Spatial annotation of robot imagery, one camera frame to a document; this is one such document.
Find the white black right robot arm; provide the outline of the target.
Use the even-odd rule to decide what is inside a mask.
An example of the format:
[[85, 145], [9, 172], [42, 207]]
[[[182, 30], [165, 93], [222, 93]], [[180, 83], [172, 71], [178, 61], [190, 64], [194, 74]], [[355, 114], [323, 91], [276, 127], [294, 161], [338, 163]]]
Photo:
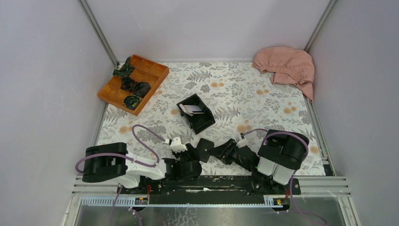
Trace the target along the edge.
[[300, 133], [282, 130], [268, 130], [259, 150], [252, 151], [245, 138], [240, 134], [239, 141], [230, 139], [225, 144], [210, 148], [210, 154], [223, 163], [235, 163], [252, 175], [271, 178], [270, 188], [276, 194], [288, 189], [291, 177], [300, 169], [309, 153], [309, 139]]

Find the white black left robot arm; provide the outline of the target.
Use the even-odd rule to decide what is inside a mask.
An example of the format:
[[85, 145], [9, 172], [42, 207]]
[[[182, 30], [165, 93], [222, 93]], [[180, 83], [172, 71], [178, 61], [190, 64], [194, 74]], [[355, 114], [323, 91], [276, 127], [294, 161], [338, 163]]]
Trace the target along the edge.
[[147, 159], [130, 153], [123, 142], [92, 146], [75, 165], [85, 183], [113, 181], [139, 194], [145, 190], [145, 178], [153, 181], [192, 179], [200, 176], [198, 160]]

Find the black leather card holder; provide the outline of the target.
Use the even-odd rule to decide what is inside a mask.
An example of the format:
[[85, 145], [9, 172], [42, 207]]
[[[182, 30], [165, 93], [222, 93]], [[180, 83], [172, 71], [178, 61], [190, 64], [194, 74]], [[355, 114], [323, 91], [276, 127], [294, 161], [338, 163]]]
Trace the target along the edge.
[[211, 155], [210, 149], [215, 146], [214, 142], [201, 138], [195, 148], [195, 153], [201, 162], [207, 163]]

